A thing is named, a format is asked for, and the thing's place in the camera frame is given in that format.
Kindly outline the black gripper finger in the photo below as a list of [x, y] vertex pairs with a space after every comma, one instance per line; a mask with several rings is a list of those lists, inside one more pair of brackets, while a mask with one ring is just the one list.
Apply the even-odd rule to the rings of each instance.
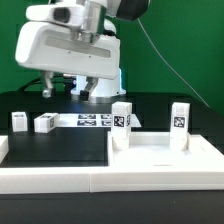
[[88, 101], [90, 98], [91, 93], [94, 91], [98, 84], [98, 79], [94, 77], [87, 77], [86, 78], [86, 86], [83, 90], [80, 91], [79, 99], [81, 101]]
[[43, 84], [42, 96], [44, 98], [50, 98], [52, 96], [53, 91], [53, 79], [54, 73], [51, 71], [42, 71], [41, 72], [41, 81]]

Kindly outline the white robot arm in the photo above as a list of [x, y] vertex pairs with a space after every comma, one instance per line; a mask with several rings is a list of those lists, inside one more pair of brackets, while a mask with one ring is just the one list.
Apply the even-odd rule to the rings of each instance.
[[150, 0], [49, 0], [26, 9], [15, 60], [41, 72], [43, 96], [52, 95], [56, 73], [73, 76], [76, 100], [108, 102], [123, 95], [120, 39], [110, 18], [134, 21]]

